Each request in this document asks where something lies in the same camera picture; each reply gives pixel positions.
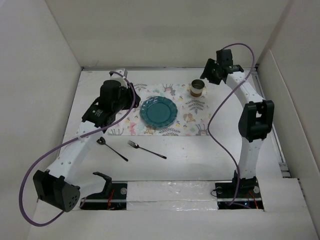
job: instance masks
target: round plate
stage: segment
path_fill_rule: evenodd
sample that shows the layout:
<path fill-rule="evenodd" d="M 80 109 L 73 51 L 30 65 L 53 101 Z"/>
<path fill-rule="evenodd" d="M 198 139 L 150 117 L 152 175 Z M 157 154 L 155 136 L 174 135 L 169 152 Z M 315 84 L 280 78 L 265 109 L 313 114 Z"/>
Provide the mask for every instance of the round plate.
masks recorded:
<path fill-rule="evenodd" d="M 141 118 L 146 124 L 155 128 L 165 128 L 173 124 L 177 114 L 175 103 L 163 96 L 149 98 L 140 108 Z"/>

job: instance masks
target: animal print placemat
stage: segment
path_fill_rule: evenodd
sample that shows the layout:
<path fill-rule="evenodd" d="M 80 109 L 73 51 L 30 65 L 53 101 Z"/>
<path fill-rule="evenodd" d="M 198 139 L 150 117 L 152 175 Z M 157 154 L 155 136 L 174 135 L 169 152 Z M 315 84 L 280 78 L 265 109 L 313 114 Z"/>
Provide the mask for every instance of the animal print placemat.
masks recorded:
<path fill-rule="evenodd" d="M 135 136 L 207 136 L 208 122 L 213 114 L 212 99 L 208 97 L 204 87 L 201 97 L 190 95 L 190 86 L 187 84 L 134 84 L 137 94 L 141 97 L 141 104 L 155 96 L 171 99 L 178 109 L 175 122 L 164 129 L 155 129 L 146 125 L 140 118 L 140 106 L 134 108 L 122 122 L 110 127 L 108 135 L 135 135 Z M 125 111 L 117 114 L 120 119 Z"/>

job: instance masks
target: white wall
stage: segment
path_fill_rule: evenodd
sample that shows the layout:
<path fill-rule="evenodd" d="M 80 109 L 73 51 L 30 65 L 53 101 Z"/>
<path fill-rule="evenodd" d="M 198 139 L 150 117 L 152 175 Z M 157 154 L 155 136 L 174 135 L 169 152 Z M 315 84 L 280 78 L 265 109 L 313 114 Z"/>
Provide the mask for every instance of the white wall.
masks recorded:
<path fill-rule="evenodd" d="M 81 66 L 204 67 L 216 50 L 257 57 L 288 0 L 46 0 Z M 234 60 L 251 66 L 243 47 Z"/>
<path fill-rule="evenodd" d="M 19 187 L 28 167 L 62 140 L 80 71 L 44 0 L 0 0 L 1 240 L 27 239 Z M 29 183 L 24 205 L 33 217 Z"/>
<path fill-rule="evenodd" d="M 275 102 L 274 124 L 320 233 L 320 0 L 293 0 L 258 73 Z"/>

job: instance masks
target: white floor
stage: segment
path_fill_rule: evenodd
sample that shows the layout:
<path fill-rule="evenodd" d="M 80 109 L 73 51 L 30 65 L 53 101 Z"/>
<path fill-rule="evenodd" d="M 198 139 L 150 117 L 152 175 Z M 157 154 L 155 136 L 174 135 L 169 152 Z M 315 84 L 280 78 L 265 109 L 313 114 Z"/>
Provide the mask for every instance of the white floor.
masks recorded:
<path fill-rule="evenodd" d="M 128 79 L 134 83 L 188 84 L 201 72 L 202 69 L 181 68 L 130 70 Z M 72 138 L 82 115 L 108 78 L 108 71 L 82 72 L 64 142 Z M 257 86 L 256 78 L 249 81 Z M 209 88 L 216 106 L 230 92 L 224 84 Z M 231 97 L 210 129 L 236 159 L 241 150 L 241 112 L 237 98 Z M 282 178 L 281 155 L 274 134 L 264 141 L 256 168 L 264 211 L 218 210 L 217 200 L 210 195 L 213 181 L 231 180 L 235 165 L 208 136 L 106 135 L 105 139 L 129 162 L 97 144 L 81 165 L 78 177 L 83 181 L 99 171 L 113 181 L 131 181 L 128 210 L 74 210 L 48 227 L 31 227 L 29 240 L 318 239 L 298 181 Z M 156 146 L 156 151 L 168 159 L 133 149 L 128 140 L 151 150 Z M 46 222 L 57 213 L 58 209 L 39 201 L 34 220 Z"/>

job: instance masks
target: red wire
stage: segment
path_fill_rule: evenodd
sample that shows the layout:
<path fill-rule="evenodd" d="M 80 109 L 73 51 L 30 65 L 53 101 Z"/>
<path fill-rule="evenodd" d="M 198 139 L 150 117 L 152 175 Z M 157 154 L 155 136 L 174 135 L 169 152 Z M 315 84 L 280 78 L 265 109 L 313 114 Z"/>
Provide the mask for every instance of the red wire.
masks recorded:
<path fill-rule="evenodd" d="M 111 196 L 108 198 L 108 207 L 107 207 L 107 210 L 110 208 L 110 206 L 111 206 L 111 200 L 112 200 L 112 198 L 113 198 L 113 196 L 114 196 L 114 193 L 115 193 L 115 190 L 113 189 L 112 190 L 112 192 L 111 192 Z"/>
<path fill-rule="evenodd" d="M 254 200 L 254 203 L 255 203 L 255 208 L 256 208 L 256 209 L 259 209 L 255 196 L 252 194 L 251 191 L 249 191 L 249 194 L 253 197 L 253 200 Z"/>

